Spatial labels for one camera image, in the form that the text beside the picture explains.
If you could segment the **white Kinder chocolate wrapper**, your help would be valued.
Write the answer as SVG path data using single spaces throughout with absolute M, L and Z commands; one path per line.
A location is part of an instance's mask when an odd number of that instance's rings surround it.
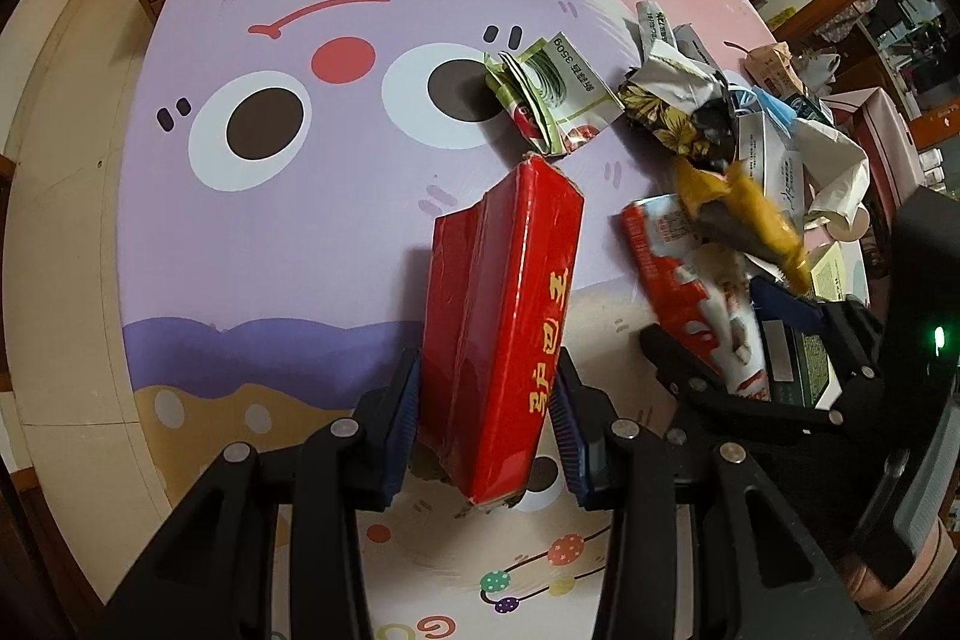
M 705 239 L 675 195 L 628 203 L 620 223 L 665 333 L 715 370 L 727 392 L 768 401 L 770 380 L 742 255 Z

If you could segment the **red cigarette box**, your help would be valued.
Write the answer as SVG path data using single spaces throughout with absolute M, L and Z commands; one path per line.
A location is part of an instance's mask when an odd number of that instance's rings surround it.
M 526 486 L 573 289 L 584 197 L 530 154 L 434 221 L 418 437 L 475 505 Z

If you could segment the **yellow foil snack wrapper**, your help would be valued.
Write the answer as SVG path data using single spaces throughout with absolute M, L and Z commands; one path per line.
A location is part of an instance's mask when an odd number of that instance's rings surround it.
M 683 209 L 706 237 L 775 265 L 794 294 L 805 296 L 814 289 L 799 232 L 740 161 L 716 174 L 677 156 L 672 169 Z

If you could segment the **silver cardboard box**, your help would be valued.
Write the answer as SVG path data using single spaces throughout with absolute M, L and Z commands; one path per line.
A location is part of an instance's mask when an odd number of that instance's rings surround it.
M 802 158 L 768 113 L 760 110 L 740 117 L 737 156 L 748 177 L 800 232 L 805 214 Z

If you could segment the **pistachio chocolate paper box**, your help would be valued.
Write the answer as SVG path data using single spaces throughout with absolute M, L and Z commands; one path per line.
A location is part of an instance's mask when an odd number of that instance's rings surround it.
M 812 281 L 817 298 L 839 302 L 853 298 L 871 303 L 866 265 L 859 242 L 833 242 L 812 255 Z

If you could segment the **crumpled white paper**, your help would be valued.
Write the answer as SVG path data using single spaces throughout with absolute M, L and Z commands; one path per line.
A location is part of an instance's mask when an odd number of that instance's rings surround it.
M 809 213 L 850 220 L 871 185 L 866 151 L 838 128 L 802 117 L 794 124 L 793 142 L 814 184 Z

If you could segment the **black gold crumpled wrapper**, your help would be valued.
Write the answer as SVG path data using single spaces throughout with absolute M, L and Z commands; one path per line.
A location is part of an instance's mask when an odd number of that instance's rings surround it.
M 726 169 L 737 152 L 737 120 L 726 97 L 686 112 L 625 81 L 617 89 L 626 120 L 649 131 L 664 148 L 704 169 Z

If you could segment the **green white crumpled wrapper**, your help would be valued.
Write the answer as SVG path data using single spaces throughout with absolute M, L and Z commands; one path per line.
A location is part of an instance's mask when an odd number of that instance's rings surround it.
M 566 35 L 521 53 L 485 53 L 485 83 L 524 140 L 544 158 L 582 148 L 625 112 L 620 97 Z

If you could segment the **blue face mask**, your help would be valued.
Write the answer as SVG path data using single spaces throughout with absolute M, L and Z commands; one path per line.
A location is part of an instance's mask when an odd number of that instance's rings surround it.
M 761 108 L 765 110 L 766 115 L 768 115 L 771 120 L 775 120 L 778 127 L 781 128 L 786 135 L 791 135 L 797 120 L 797 112 L 789 106 L 789 104 L 781 101 L 779 97 L 773 96 L 773 94 L 770 94 L 770 92 L 758 86 L 754 87 L 754 94 L 757 96 L 757 101 Z

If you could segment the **silver torn foil wrapper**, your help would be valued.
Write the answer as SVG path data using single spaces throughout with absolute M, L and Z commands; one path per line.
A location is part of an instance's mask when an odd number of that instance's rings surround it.
M 709 53 L 697 31 L 690 25 L 672 28 L 659 3 L 652 0 L 636 3 L 636 18 L 640 30 L 640 54 L 643 64 L 646 64 L 654 53 L 666 53 L 672 49 L 709 71 L 719 70 L 718 62 Z

